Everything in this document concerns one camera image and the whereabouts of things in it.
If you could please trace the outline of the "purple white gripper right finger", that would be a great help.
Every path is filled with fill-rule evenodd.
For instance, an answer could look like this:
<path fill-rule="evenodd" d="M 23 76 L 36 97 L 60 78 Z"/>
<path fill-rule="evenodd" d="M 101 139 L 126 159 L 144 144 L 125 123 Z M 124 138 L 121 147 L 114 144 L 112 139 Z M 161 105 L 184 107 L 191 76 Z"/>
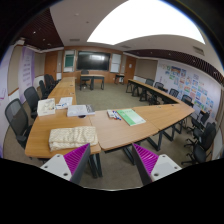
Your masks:
<path fill-rule="evenodd" d="M 181 170 L 166 154 L 157 155 L 137 144 L 132 144 L 132 155 L 143 185 Z"/>

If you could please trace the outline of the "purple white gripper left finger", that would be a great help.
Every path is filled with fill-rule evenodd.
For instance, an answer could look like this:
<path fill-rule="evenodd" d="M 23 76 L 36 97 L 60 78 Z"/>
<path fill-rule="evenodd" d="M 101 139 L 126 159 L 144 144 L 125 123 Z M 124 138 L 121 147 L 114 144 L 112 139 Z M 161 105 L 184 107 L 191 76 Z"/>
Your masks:
<path fill-rule="evenodd" d="M 54 155 L 41 168 L 72 183 L 79 184 L 89 156 L 90 144 L 85 144 L 65 155 Z"/>

